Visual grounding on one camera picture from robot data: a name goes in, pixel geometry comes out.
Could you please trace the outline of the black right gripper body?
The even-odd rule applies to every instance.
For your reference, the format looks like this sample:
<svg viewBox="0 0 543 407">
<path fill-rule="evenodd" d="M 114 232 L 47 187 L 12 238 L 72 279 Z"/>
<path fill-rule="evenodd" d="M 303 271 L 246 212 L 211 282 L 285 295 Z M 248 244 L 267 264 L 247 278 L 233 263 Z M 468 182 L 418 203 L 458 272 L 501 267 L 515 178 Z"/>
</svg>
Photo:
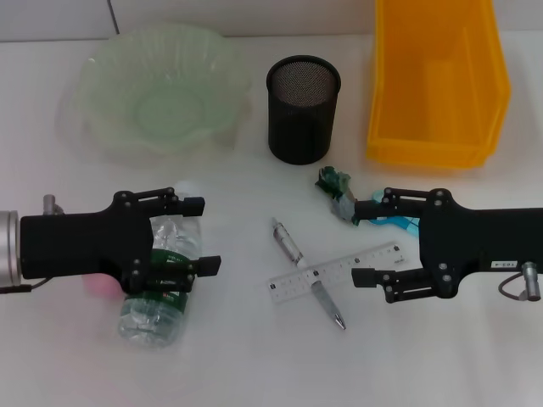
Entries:
<svg viewBox="0 0 543 407">
<path fill-rule="evenodd" d="M 431 218 L 420 218 L 419 253 L 438 298 L 453 298 L 461 281 L 477 272 L 516 271 L 526 297 L 540 299 L 543 208 L 467 209 L 446 189 L 434 189 Z"/>
</svg>

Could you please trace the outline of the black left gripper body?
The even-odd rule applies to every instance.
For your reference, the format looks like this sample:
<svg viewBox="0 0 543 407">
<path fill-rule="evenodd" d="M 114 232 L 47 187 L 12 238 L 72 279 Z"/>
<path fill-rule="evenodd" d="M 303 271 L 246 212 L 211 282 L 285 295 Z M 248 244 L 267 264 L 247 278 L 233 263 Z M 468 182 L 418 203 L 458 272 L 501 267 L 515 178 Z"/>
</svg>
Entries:
<svg viewBox="0 0 543 407">
<path fill-rule="evenodd" d="M 93 213 L 24 216 L 20 266 L 26 280 L 105 274 L 126 293 L 139 293 L 149 276 L 153 234 L 145 192 L 117 192 Z"/>
</svg>

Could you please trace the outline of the transparent plastic ruler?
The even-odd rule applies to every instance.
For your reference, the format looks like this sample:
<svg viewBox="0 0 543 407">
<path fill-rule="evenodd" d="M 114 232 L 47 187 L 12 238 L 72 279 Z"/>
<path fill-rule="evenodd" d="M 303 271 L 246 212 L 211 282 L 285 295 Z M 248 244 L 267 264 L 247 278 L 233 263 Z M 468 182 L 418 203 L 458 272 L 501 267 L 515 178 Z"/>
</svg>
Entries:
<svg viewBox="0 0 543 407">
<path fill-rule="evenodd" d="M 311 285 L 317 281 L 326 289 L 352 282 L 352 268 L 391 270 L 405 262 L 404 250 L 399 244 L 385 243 L 357 254 L 274 277 L 267 283 L 267 289 L 272 301 L 278 304 L 311 293 Z"/>
</svg>

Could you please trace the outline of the blue handled scissors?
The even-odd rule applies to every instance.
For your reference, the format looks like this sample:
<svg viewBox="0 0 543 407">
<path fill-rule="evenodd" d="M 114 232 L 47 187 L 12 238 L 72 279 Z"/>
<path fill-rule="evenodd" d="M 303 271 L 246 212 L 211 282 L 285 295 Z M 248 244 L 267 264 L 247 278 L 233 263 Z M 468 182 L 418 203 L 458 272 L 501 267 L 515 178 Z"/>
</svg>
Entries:
<svg viewBox="0 0 543 407">
<path fill-rule="evenodd" d="M 375 226 L 393 225 L 408 232 L 414 237 L 419 237 L 419 219 L 414 217 L 393 216 L 379 217 L 375 220 L 369 220 Z"/>
</svg>

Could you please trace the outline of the pink peach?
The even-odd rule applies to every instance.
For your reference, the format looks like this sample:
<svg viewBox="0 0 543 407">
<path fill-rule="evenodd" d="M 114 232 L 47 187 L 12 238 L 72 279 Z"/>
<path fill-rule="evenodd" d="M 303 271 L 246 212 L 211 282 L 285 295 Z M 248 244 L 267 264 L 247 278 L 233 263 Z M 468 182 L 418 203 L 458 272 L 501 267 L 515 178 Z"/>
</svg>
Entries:
<svg viewBox="0 0 543 407">
<path fill-rule="evenodd" d="M 82 281 L 86 292 L 94 298 L 113 300 L 123 296 L 119 282 L 109 275 L 84 275 Z"/>
</svg>

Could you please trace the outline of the clear green-label water bottle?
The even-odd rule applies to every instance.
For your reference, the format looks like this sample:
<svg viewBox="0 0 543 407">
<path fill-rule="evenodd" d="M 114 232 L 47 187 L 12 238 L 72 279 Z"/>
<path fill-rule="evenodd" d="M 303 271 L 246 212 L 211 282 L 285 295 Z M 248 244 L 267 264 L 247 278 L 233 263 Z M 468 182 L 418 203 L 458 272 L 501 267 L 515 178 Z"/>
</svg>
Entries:
<svg viewBox="0 0 543 407">
<path fill-rule="evenodd" d="M 153 265 L 186 263 L 202 254 L 198 217 L 163 215 L 151 219 Z M 174 343 L 186 325 L 188 293 L 146 292 L 128 296 L 122 305 L 118 330 L 131 343 L 164 348 Z"/>
</svg>

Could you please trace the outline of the clear grey ballpoint pen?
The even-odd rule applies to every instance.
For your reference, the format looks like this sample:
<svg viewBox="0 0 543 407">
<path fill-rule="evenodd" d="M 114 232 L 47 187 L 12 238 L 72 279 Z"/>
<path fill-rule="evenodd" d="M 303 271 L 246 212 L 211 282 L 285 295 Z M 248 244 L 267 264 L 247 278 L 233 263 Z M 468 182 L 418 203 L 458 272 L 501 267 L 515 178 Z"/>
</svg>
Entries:
<svg viewBox="0 0 543 407">
<path fill-rule="evenodd" d="M 281 247 L 283 252 L 289 258 L 289 260 L 300 270 L 307 270 L 309 265 L 305 261 L 305 257 L 295 244 L 293 238 L 289 235 L 284 225 L 279 222 L 275 217 L 271 219 L 272 233 Z M 306 282 L 311 288 L 311 293 L 316 298 L 318 303 L 322 306 L 327 316 L 339 326 L 343 331 L 346 330 L 346 323 L 344 321 L 341 312 L 334 303 L 327 289 L 323 286 L 319 275 L 316 275 L 314 270 L 310 270 L 311 276 L 306 278 Z"/>
</svg>

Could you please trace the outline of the black mesh pen holder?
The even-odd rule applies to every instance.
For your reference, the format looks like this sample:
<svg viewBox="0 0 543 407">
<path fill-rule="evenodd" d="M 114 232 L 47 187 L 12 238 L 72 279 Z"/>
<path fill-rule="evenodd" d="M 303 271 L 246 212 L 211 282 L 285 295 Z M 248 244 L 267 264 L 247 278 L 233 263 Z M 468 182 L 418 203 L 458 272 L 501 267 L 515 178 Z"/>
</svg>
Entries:
<svg viewBox="0 0 543 407">
<path fill-rule="evenodd" d="M 328 61 L 295 55 L 266 77 L 268 147 L 282 162 L 313 164 L 328 152 L 341 79 Z"/>
</svg>

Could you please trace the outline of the green glass fruit plate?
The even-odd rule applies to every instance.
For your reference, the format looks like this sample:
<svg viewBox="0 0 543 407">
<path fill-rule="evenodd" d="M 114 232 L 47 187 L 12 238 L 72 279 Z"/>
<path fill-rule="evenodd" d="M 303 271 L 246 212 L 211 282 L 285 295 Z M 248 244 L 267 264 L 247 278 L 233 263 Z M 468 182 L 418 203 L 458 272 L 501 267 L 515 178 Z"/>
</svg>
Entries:
<svg viewBox="0 0 543 407">
<path fill-rule="evenodd" d="M 55 126 L 86 159 L 147 165 L 205 145 L 230 146 L 251 79 L 235 41 L 154 23 L 101 43 L 68 82 Z"/>
</svg>

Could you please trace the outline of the yellow plastic bin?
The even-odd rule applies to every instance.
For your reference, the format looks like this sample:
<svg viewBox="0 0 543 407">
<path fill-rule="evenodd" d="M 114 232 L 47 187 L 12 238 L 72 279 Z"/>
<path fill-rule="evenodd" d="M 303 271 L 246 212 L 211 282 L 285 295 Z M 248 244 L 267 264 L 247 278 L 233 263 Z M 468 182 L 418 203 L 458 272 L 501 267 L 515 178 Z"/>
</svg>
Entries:
<svg viewBox="0 0 543 407">
<path fill-rule="evenodd" d="M 492 0 L 375 0 L 367 157 L 478 167 L 495 151 L 511 86 Z"/>
</svg>

